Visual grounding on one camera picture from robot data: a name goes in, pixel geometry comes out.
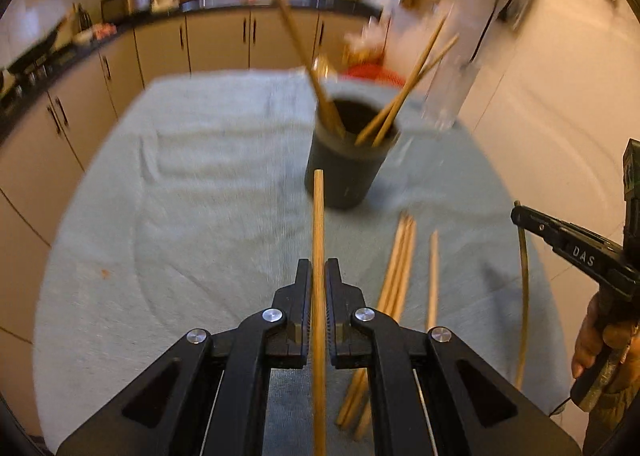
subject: bottle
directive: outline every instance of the bottle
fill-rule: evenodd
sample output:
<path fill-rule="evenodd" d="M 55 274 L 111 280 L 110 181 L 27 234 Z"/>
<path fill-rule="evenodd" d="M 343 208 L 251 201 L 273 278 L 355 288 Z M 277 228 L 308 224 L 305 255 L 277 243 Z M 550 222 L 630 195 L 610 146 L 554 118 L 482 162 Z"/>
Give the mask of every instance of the bottle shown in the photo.
<path fill-rule="evenodd" d="M 494 0 L 441 0 L 433 17 L 435 24 L 448 13 L 434 52 L 454 35 L 458 42 L 444 57 L 422 105 L 422 119 L 428 128 L 445 131 L 453 126 L 473 85 L 479 66 L 473 62 Z"/>
<path fill-rule="evenodd" d="M 80 25 L 81 32 L 91 28 L 92 26 L 89 13 L 82 7 L 80 3 L 78 3 L 78 23 Z"/>

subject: table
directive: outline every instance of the table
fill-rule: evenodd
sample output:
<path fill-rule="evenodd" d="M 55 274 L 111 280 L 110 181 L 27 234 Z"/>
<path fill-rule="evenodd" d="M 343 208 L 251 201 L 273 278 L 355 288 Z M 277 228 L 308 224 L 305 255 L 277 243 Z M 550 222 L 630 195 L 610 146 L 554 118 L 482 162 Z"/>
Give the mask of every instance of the table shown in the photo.
<path fill-rule="evenodd" d="M 334 94 L 377 104 L 394 91 L 356 81 Z M 194 75 L 152 84 L 86 173 L 52 247 L 36 314 L 34 380 L 45 440 L 63 439 L 181 335 L 234 328 L 293 282 L 311 255 L 303 187 L 315 110 L 299 71 Z M 326 255 L 375 305 L 402 209 L 417 249 L 401 324 L 422 329 L 428 244 L 440 231 L 438 324 L 512 380 L 520 265 L 512 201 L 462 126 L 435 138 L 419 105 L 369 195 L 326 212 Z M 542 265 L 530 248 L 524 393 L 550 412 L 568 396 L 566 353 Z M 370 455 L 334 426 L 350 372 L 328 371 L 332 455 Z M 311 454 L 310 375 L 274 370 L 264 454 Z"/>

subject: cabinet handle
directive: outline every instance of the cabinet handle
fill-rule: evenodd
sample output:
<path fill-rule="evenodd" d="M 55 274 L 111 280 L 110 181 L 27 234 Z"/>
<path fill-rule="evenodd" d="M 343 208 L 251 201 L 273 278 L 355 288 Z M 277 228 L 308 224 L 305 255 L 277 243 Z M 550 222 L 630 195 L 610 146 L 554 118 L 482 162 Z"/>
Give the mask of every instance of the cabinet handle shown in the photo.
<path fill-rule="evenodd" d="M 107 67 L 107 80 L 110 81 L 111 80 L 111 69 L 109 68 L 109 61 L 107 61 L 106 57 L 103 57 L 102 61 L 104 62 L 104 65 Z"/>
<path fill-rule="evenodd" d="M 47 106 L 47 111 L 49 112 L 49 115 L 51 115 L 51 118 L 53 118 L 53 121 L 56 123 L 57 134 L 60 134 L 62 132 L 62 129 L 60 129 L 60 124 L 58 123 L 58 119 L 56 118 L 56 115 L 54 115 L 53 113 L 53 108 L 51 106 Z"/>
<path fill-rule="evenodd" d="M 320 25 L 320 39 L 318 39 L 318 46 L 322 46 L 322 38 L 324 37 L 324 21 Z"/>
<path fill-rule="evenodd" d="M 62 118 L 64 120 L 65 126 L 69 127 L 69 121 L 66 119 L 65 109 L 62 107 L 62 102 L 60 102 L 60 99 L 58 97 L 56 97 L 56 104 L 60 108 L 60 112 L 62 112 Z"/>

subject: cabinet door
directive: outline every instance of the cabinet door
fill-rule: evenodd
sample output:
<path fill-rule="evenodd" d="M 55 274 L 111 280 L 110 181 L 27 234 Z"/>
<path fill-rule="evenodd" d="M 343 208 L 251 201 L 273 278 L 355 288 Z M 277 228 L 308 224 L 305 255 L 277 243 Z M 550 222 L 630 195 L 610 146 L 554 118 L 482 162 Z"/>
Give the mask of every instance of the cabinet door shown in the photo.
<path fill-rule="evenodd" d="M 100 57 L 94 54 L 86 59 L 57 82 L 49 95 L 72 149 L 87 169 L 116 123 Z"/>
<path fill-rule="evenodd" d="M 40 436 L 32 349 L 31 344 L 0 330 L 0 392 L 27 434 Z"/>
<path fill-rule="evenodd" d="M 184 17 L 136 28 L 135 33 L 145 88 L 156 77 L 189 73 Z"/>
<path fill-rule="evenodd" d="M 0 189 L 49 244 L 82 177 L 58 126 L 45 94 L 0 149 Z"/>
<path fill-rule="evenodd" d="M 48 255 L 47 244 L 0 195 L 0 327 L 28 341 Z"/>
<path fill-rule="evenodd" d="M 113 108 L 118 116 L 122 116 L 143 90 L 133 32 L 126 33 L 100 50 L 100 58 Z"/>
<path fill-rule="evenodd" d="M 191 71 L 249 67 L 249 11 L 187 16 Z"/>
<path fill-rule="evenodd" d="M 346 65 L 342 63 L 344 35 L 346 33 L 361 33 L 368 20 L 366 17 L 321 14 L 318 21 L 318 37 L 314 57 L 324 54 L 329 59 L 329 64 L 337 71 L 346 70 Z"/>
<path fill-rule="evenodd" d="M 293 10 L 293 20 L 302 38 L 305 54 L 311 61 L 316 42 L 318 13 Z M 252 10 L 249 66 L 261 69 L 286 69 L 302 66 L 280 14 L 273 8 Z"/>

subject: chopstick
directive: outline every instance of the chopstick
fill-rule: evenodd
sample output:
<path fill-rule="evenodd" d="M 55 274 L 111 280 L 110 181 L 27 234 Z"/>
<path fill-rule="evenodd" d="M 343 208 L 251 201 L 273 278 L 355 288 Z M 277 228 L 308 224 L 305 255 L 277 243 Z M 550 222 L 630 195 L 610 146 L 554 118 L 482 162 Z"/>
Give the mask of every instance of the chopstick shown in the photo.
<path fill-rule="evenodd" d="M 516 200 L 513 204 L 520 205 L 520 202 Z M 527 253 L 527 237 L 521 227 L 518 227 L 518 246 L 520 247 L 520 271 L 522 273 L 522 326 L 520 327 L 518 366 L 513 386 L 521 391 L 527 362 L 527 339 L 529 338 L 529 255 Z"/>
<path fill-rule="evenodd" d="M 398 279 L 396 280 L 396 286 L 398 288 L 398 297 L 393 305 L 393 311 L 391 317 L 399 322 L 402 318 L 402 311 L 404 310 L 404 302 L 406 299 L 406 293 L 409 289 L 409 278 L 411 276 L 411 267 L 414 260 L 415 250 L 415 221 L 411 219 L 409 222 L 407 231 L 406 248 L 402 252 L 401 270 L 398 272 Z M 360 441 L 369 427 L 371 422 L 371 401 L 367 401 L 367 405 L 362 412 L 360 421 L 353 435 L 354 440 Z"/>
<path fill-rule="evenodd" d="M 411 93 L 414 88 L 420 83 L 420 81 L 426 77 L 427 73 L 429 73 L 433 68 L 435 68 L 440 61 L 444 58 L 444 56 L 449 52 L 449 50 L 451 48 L 453 48 L 453 45 L 455 45 L 455 43 L 458 42 L 458 39 L 460 38 L 459 34 L 454 35 L 451 39 L 449 39 L 449 41 L 446 43 L 446 45 L 444 45 L 444 47 L 442 48 L 442 50 L 436 55 L 436 57 L 433 60 L 430 60 L 427 65 L 422 68 L 422 70 L 420 71 L 420 74 L 418 75 L 417 79 L 415 80 L 414 84 L 410 87 L 410 89 L 407 91 L 407 96 L 409 95 L 409 93 Z M 358 136 L 356 137 L 356 141 L 355 144 L 356 146 L 361 145 L 368 137 L 369 135 L 375 131 L 380 124 L 382 124 L 384 122 L 384 120 L 386 119 L 386 116 L 391 112 L 391 109 L 393 108 L 394 105 L 398 105 L 398 106 L 402 106 L 402 104 L 404 103 L 404 100 L 406 100 L 406 97 L 401 100 L 401 95 L 402 93 L 398 93 L 392 100 L 391 102 L 389 102 L 367 125 L 366 127 L 360 131 L 360 133 L 358 134 Z"/>
<path fill-rule="evenodd" d="M 324 295 L 324 175 L 314 172 L 312 240 L 312 399 L 314 405 L 314 456 L 326 455 L 326 298 Z"/>
<path fill-rule="evenodd" d="M 429 303 L 424 330 L 435 328 L 438 321 L 438 291 L 440 288 L 440 258 L 438 252 L 438 230 L 431 233 L 429 250 Z"/>
<path fill-rule="evenodd" d="M 432 39 L 434 41 L 438 37 L 438 34 L 440 33 L 440 30 L 442 29 L 442 24 L 443 23 L 444 23 L 444 18 L 443 18 L 442 22 L 440 23 L 440 25 L 436 28 L 436 31 L 434 32 L 434 35 L 432 36 Z M 398 116 L 398 112 L 400 111 L 400 107 L 402 106 L 402 104 L 406 100 L 406 97 L 409 94 L 409 91 L 411 91 L 412 86 L 415 85 L 415 80 L 418 77 L 418 75 L 413 75 L 412 74 L 412 76 L 409 78 L 409 81 L 407 82 L 407 84 L 410 84 L 410 86 L 407 88 L 406 84 L 405 84 L 405 87 L 400 92 L 400 95 L 398 95 L 398 99 L 399 99 L 398 102 L 396 102 L 393 105 L 393 107 L 389 111 L 389 114 L 386 116 L 385 121 L 382 123 L 382 126 L 380 127 L 380 130 L 378 131 L 378 134 L 373 139 L 373 144 L 372 144 L 373 147 L 379 146 L 380 143 L 382 143 L 382 141 L 384 140 L 386 132 L 391 128 L 391 125 L 393 124 L 394 120 L 396 119 L 396 116 Z"/>
<path fill-rule="evenodd" d="M 409 219 L 410 217 L 406 213 L 400 214 L 394 244 L 391 249 L 391 254 L 389 255 L 388 265 L 386 266 L 385 279 L 380 292 L 380 298 L 378 299 L 377 309 L 382 312 L 386 312 L 386 310 L 392 306 L 392 304 L 390 305 L 390 299 L 392 299 L 393 285 L 396 282 L 396 271 L 398 270 L 402 250 L 404 249 L 406 226 Z M 347 390 L 347 395 L 335 421 L 338 427 L 343 429 L 347 428 L 354 419 L 364 392 L 367 389 L 366 376 L 367 373 L 364 368 L 359 368 L 354 373 L 349 389 Z"/>
<path fill-rule="evenodd" d="M 296 27 L 296 23 L 293 21 L 293 16 L 291 15 L 289 5 L 285 0 L 275 0 L 275 3 L 280 9 L 282 22 L 289 32 L 289 36 L 291 38 L 291 41 L 293 42 L 293 46 L 296 48 L 298 57 L 302 61 L 302 64 L 304 65 L 306 70 L 306 74 L 308 75 L 309 80 L 311 81 L 311 85 L 314 87 L 314 91 L 316 92 L 316 97 L 318 98 L 320 120 L 325 126 L 327 126 L 327 128 L 331 129 L 341 138 L 344 138 L 345 130 L 344 125 L 342 124 L 342 121 L 340 119 L 340 113 L 338 113 L 338 109 L 335 107 L 334 102 L 327 96 L 324 88 L 320 85 L 318 77 L 313 70 L 311 61 L 306 56 L 304 46 L 302 45 L 300 32 Z"/>
<path fill-rule="evenodd" d="M 364 142 L 364 140 L 366 140 L 366 138 L 372 133 L 372 131 L 374 131 L 374 129 L 376 129 L 380 125 L 380 123 L 383 123 L 383 121 L 386 122 L 386 117 L 398 105 L 398 102 L 400 102 L 400 100 L 404 102 L 404 99 L 406 98 L 406 96 L 413 89 L 415 84 L 417 84 L 417 78 L 418 78 L 418 75 L 420 74 L 420 71 L 422 70 L 422 66 L 427 61 L 427 57 L 431 53 L 431 49 L 433 49 L 433 45 L 435 44 L 436 39 L 440 34 L 440 30 L 442 29 L 444 22 L 446 20 L 447 20 L 447 16 L 445 15 L 436 26 L 436 29 L 434 30 L 433 34 L 431 34 L 431 37 L 429 38 L 427 46 L 424 48 L 424 51 L 420 55 L 418 62 L 415 63 L 414 69 L 409 75 L 409 78 L 404 83 L 404 86 L 402 87 L 402 90 L 400 91 L 398 96 L 394 100 L 392 100 L 392 102 L 388 105 L 387 107 L 388 109 L 385 108 L 382 112 L 378 113 L 375 116 L 375 118 L 373 118 L 372 121 L 369 122 L 366 125 L 366 127 L 359 132 L 355 142 L 357 146 L 359 146 L 362 142 Z"/>

